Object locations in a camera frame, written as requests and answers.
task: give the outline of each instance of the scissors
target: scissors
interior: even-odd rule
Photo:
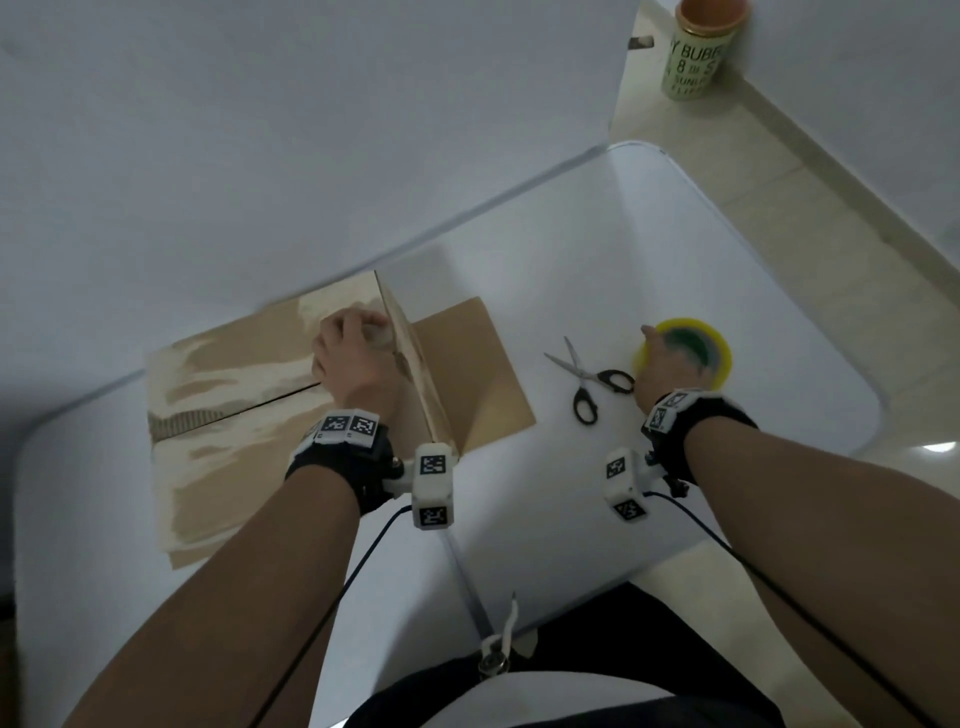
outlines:
[[[597,384],[602,384],[611,392],[615,392],[618,395],[629,395],[634,391],[634,378],[626,372],[621,372],[619,369],[605,369],[603,372],[597,372],[596,374],[585,371],[584,368],[580,366],[580,357],[577,356],[577,351],[573,348],[570,340],[564,337],[564,341],[566,342],[567,350],[570,352],[570,358],[573,359],[572,364],[546,352],[543,355],[554,364],[563,367],[580,379],[580,389],[578,389],[577,393],[573,396],[573,416],[583,425],[596,425],[599,419],[597,404],[593,401],[593,397],[590,396],[590,392],[587,391],[587,380],[589,379],[590,381],[597,382]],[[623,383],[617,383],[613,380],[614,377],[617,377]],[[581,405],[585,405],[589,410],[589,417],[585,417],[581,412]]]

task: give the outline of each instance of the white table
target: white table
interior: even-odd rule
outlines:
[[[600,466],[618,445],[642,447],[639,416],[629,399],[598,391],[600,423],[573,420],[575,380],[542,356],[564,355],[564,335],[586,365],[626,368],[641,323],[696,316],[727,337],[728,391],[765,429],[850,453],[880,425],[871,386],[646,145],[613,148],[377,267],[414,320],[482,296],[537,415],[536,427],[456,470],[451,532],[494,625],[514,589],[521,623],[536,623],[703,538],[667,503],[638,526],[612,519]],[[128,382],[43,426],[21,453],[16,597],[28,728],[60,725],[192,572],[171,571],[156,550],[145,401],[142,381]],[[712,522],[696,491],[688,502]],[[354,563],[390,515],[364,519]],[[441,542],[404,521],[338,613],[317,728],[378,684],[476,646]]]

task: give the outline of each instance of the scissor handle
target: scissor handle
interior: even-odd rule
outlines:
[[[614,381],[614,377],[619,379],[619,382]],[[636,384],[632,376],[626,372],[621,372],[619,369],[605,369],[603,372],[598,372],[597,379],[618,395],[629,395],[634,391],[634,384]]]
[[[581,405],[586,405],[587,410],[589,411],[590,418],[584,416],[580,411]],[[585,387],[581,387],[577,390],[577,394],[573,396],[573,416],[577,418],[583,425],[596,425],[599,415],[597,414],[597,404],[593,401],[593,397],[590,396],[590,392],[587,391]]]

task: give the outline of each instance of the black cable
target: black cable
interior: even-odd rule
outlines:
[[[763,584],[767,587],[767,589],[769,589],[771,592],[777,595],[780,599],[782,599],[787,604],[787,606],[789,606],[794,612],[797,613],[797,615],[801,619],[803,619],[807,624],[809,624],[811,627],[817,630],[821,635],[823,635],[824,638],[827,640],[827,642],[829,642],[834,647],[836,647],[841,652],[843,652],[845,655],[847,655],[847,657],[853,660],[853,662],[860,669],[862,669],[864,672],[870,675],[874,680],[876,680],[876,682],[879,683],[879,685],[884,690],[886,690],[887,693],[892,698],[894,698],[898,703],[901,704],[901,706],[903,706],[904,710],[906,710],[907,713],[909,713],[914,718],[916,718],[923,726],[926,726],[926,728],[941,728],[941,726],[936,721],[934,721],[934,719],[931,718],[923,708],[917,705],[900,688],[898,688],[890,680],[888,680],[883,675],[883,673],[880,672],[876,667],[871,665],[866,658],[861,657],[860,654],[856,652],[856,650],[854,650],[847,643],[845,643],[843,640],[837,637],[837,635],[834,634],[829,627],[827,627],[819,619],[817,619],[816,617],[811,615],[809,612],[807,612],[807,610],[796,599],[794,599],[790,594],[788,594],[779,584],[777,584],[777,582],[775,582],[773,579],[771,579],[769,576],[763,573],[763,571],[755,567],[753,564],[751,564],[749,561],[743,558],[740,554],[734,551],[730,546],[728,546],[723,539],[721,539],[712,530],[710,530],[709,526],[707,526],[703,521],[698,519],[689,508],[687,508],[682,503],[676,501],[672,497],[666,496],[663,493],[657,493],[656,491],[647,491],[643,495],[645,497],[649,497],[649,496],[661,497],[664,500],[669,500],[675,506],[680,508],[680,510],[686,513],[691,519],[693,519],[697,525],[703,528],[707,532],[707,535],[710,536],[711,539],[713,539],[718,545],[720,545],[721,548],[723,548],[727,553],[729,553],[730,556],[736,559],[744,569],[746,569],[753,576],[755,576],[757,579],[762,581]]]
[[[347,589],[350,588],[350,584],[353,583],[353,579],[357,577],[357,574],[360,573],[360,570],[363,569],[363,565],[367,563],[367,559],[370,558],[370,555],[373,553],[373,550],[376,548],[376,545],[380,543],[380,540],[387,533],[387,529],[394,524],[394,521],[398,519],[404,513],[410,513],[413,510],[413,507],[405,505],[396,513],[394,513],[390,520],[387,521],[387,524],[380,531],[380,535],[377,536],[370,548],[367,549],[367,553],[363,555],[363,558],[360,559],[360,563],[357,564],[357,568],[353,570],[353,573],[350,575],[350,578],[347,580],[347,583],[344,584],[344,588],[340,590],[340,593],[337,594],[337,598],[333,600],[333,603],[330,605],[330,608],[326,610],[326,614],[321,618],[320,622],[314,627],[313,632],[310,633],[310,636],[306,639],[306,642],[303,643],[303,647],[300,648],[300,652],[297,653],[297,656],[294,658],[293,662],[290,663],[290,666],[286,669],[280,679],[274,685],[274,689],[270,691],[270,694],[267,695],[267,699],[264,701],[263,705],[260,706],[260,710],[256,712],[256,715],[253,716],[253,720],[250,721],[250,728],[256,728],[260,724],[260,721],[266,716],[267,712],[273,707],[276,699],[279,697],[281,691],[286,686],[287,682],[293,676],[294,672],[297,670],[297,667],[303,661],[303,658],[306,656],[306,653],[310,650],[310,647],[313,646],[313,643],[320,636],[320,633],[324,631],[326,623],[330,620],[330,616],[333,614],[333,611],[337,608],[337,605],[340,604],[340,600],[344,598],[344,594],[347,593]]]

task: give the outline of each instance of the hand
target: hand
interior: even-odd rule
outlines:
[[[367,343],[364,324],[386,327],[390,319],[357,308],[327,316],[313,340],[313,375],[338,407],[366,409],[389,424],[396,413],[400,372],[391,352],[377,351]]]
[[[647,340],[647,364],[636,376],[634,399],[643,414],[650,414],[663,395],[675,389],[709,389],[713,371],[684,349],[670,349],[663,335],[653,327],[642,327]]]

